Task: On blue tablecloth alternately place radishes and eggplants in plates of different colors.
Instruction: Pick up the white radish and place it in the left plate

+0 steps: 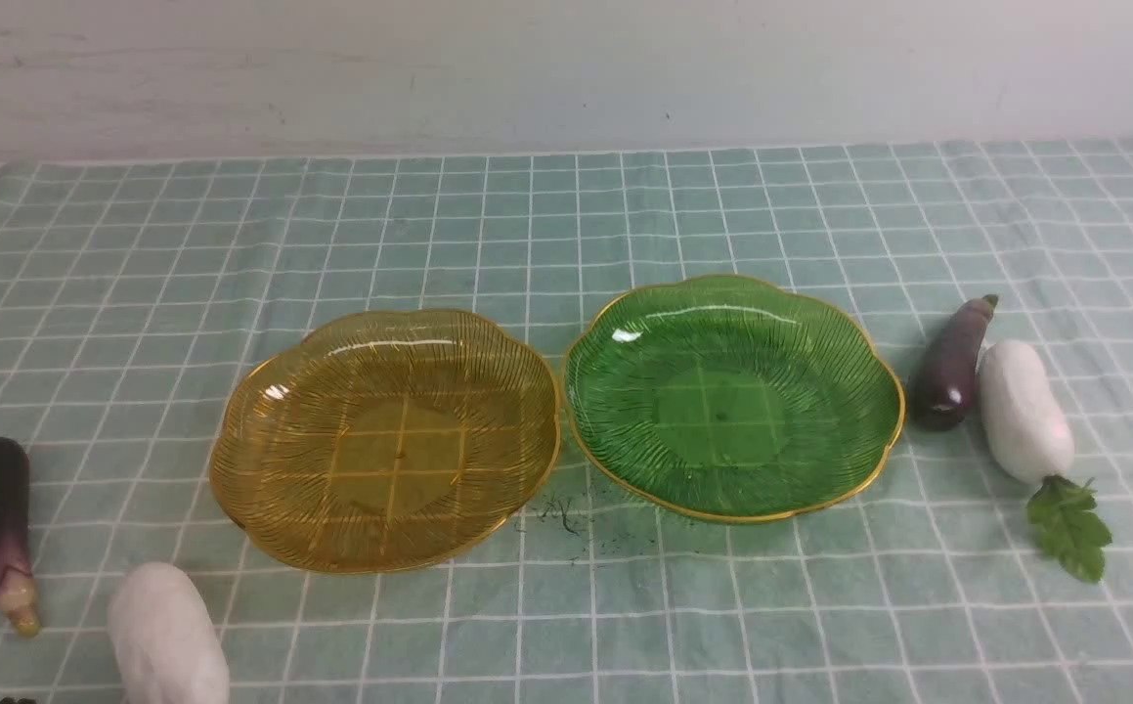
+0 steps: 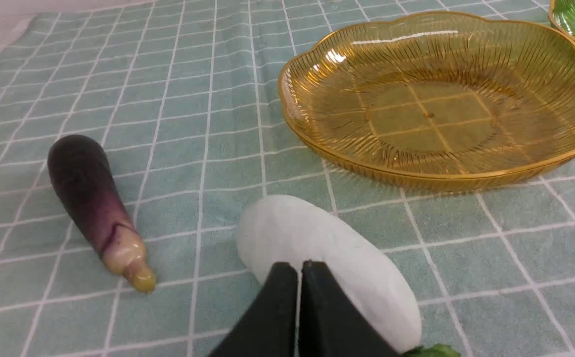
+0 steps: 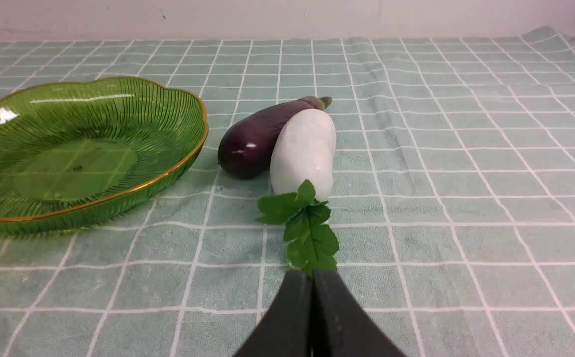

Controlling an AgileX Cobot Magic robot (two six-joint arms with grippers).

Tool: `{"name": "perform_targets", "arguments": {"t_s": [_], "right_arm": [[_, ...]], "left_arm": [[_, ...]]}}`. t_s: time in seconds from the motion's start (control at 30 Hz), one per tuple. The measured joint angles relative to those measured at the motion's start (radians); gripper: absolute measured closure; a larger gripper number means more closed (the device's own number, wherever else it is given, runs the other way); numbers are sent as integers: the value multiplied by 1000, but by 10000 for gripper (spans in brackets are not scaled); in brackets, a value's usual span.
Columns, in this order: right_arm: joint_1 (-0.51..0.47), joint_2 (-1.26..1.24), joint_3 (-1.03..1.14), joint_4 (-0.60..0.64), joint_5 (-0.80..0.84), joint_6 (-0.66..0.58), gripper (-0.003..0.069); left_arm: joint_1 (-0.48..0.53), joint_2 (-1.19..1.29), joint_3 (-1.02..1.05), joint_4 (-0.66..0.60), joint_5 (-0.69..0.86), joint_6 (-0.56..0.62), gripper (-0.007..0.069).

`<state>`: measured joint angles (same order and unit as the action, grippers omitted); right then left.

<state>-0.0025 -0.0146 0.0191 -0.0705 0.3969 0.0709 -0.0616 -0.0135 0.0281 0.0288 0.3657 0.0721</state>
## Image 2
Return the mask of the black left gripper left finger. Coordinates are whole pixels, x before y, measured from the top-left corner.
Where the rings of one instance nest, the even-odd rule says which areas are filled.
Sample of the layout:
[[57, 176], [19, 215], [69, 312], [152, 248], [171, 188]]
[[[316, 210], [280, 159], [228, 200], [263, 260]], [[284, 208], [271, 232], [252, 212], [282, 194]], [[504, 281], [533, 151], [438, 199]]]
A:
[[295, 350], [298, 278], [276, 262], [262, 289], [211, 357], [292, 357]]

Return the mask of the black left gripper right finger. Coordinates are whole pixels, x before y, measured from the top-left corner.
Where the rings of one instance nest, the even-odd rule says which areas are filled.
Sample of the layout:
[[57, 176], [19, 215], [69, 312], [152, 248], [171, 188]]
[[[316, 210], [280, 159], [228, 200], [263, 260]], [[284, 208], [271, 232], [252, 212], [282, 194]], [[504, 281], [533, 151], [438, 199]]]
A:
[[328, 266], [305, 261], [299, 319], [301, 357], [398, 357], [358, 312]]

